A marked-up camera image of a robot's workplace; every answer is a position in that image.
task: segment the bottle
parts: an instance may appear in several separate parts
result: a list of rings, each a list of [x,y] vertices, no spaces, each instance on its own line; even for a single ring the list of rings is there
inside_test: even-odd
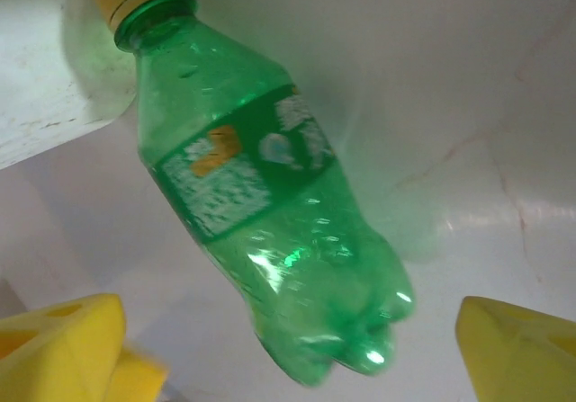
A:
[[[141,161],[274,361],[305,386],[334,362],[386,368],[409,279],[286,70],[200,22],[195,0],[97,3],[136,58]]]

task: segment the bottle label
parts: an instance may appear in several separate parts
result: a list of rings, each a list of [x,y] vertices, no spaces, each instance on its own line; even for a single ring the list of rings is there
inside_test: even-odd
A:
[[[151,171],[207,244],[293,197],[334,160],[307,103],[287,85],[216,120]]]

